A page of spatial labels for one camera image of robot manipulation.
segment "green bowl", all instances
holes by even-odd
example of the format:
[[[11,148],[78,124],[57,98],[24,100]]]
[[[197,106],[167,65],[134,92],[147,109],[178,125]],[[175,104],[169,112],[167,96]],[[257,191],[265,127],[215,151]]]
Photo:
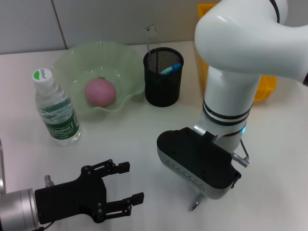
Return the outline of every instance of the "green bowl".
[[[87,42],[73,47],[53,64],[51,71],[79,115],[115,112],[144,90],[142,58],[131,47],[116,42]],[[86,100],[87,83],[98,77],[112,82],[116,89],[116,99],[107,107],[93,107]]]

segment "plastic bottle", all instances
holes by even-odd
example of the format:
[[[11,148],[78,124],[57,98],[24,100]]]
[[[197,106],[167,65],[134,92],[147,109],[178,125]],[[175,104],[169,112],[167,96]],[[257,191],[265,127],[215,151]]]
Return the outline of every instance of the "plastic bottle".
[[[70,98],[56,84],[49,69],[35,71],[32,80],[37,89],[38,112],[53,140],[61,146],[75,143],[81,131]]]

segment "silver cylinder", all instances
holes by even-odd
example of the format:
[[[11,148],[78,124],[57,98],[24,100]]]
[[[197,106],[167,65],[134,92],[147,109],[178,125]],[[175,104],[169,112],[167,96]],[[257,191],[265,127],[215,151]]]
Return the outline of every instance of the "silver cylinder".
[[[32,189],[11,192],[0,197],[0,221],[3,231],[32,231],[39,228]]]

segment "black mesh pen holder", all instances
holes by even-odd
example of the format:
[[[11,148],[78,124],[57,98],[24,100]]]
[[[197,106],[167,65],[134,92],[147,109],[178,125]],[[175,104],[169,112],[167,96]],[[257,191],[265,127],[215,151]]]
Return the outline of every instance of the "black mesh pen holder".
[[[180,96],[183,56],[175,49],[160,47],[151,50],[151,56],[146,53],[143,64],[147,101],[157,107],[174,104]],[[168,74],[160,74],[175,64],[181,64],[181,67]]]

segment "pink fruit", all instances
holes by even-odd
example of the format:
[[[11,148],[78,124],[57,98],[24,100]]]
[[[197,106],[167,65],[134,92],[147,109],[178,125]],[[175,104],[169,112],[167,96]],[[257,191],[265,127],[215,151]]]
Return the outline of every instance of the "pink fruit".
[[[86,99],[95,107],[106,107],[116,98],[116,88],[106,79],[96,78],[86,85]]]

